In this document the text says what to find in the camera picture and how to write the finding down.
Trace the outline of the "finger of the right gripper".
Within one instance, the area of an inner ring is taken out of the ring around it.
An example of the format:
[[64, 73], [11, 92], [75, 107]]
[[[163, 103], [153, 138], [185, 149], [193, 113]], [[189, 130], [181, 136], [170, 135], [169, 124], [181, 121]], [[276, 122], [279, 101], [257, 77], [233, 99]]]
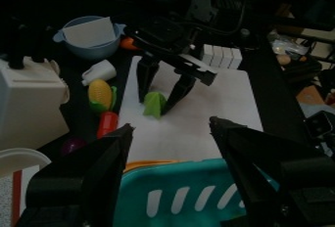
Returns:
[[136, 67], [139, 102], [143, 102], [150, 84], [159, 68], [158, 62], [150, 57], [142, 57]]
[[194, 87], [194, 84], [195, 84], [195, 79], [182, 74], [173, 87], [170, 96], [163, 106], [163, 109], [162, 109], [163, 114], [166, 114], [174, 108], [174, 106], [179, 103], [179, 101], [186, 97], [186, 95], [190, 93]]

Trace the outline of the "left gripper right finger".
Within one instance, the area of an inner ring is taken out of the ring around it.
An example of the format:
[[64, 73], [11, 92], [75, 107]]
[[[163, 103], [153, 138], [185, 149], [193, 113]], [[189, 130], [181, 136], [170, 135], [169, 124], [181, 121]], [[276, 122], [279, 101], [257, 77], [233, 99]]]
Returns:
[[246, 208], [234, 226], [335, 225], [335, 160], [316, 148], [213, 116], [210, 134]]

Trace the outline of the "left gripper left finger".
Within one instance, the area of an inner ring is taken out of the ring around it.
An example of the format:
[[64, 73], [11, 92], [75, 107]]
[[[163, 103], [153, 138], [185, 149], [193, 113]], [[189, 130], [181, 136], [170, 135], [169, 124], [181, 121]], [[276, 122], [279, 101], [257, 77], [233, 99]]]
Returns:
[[112, 227], [132, 133], [123, 125], [35, 173], [16, 227]]

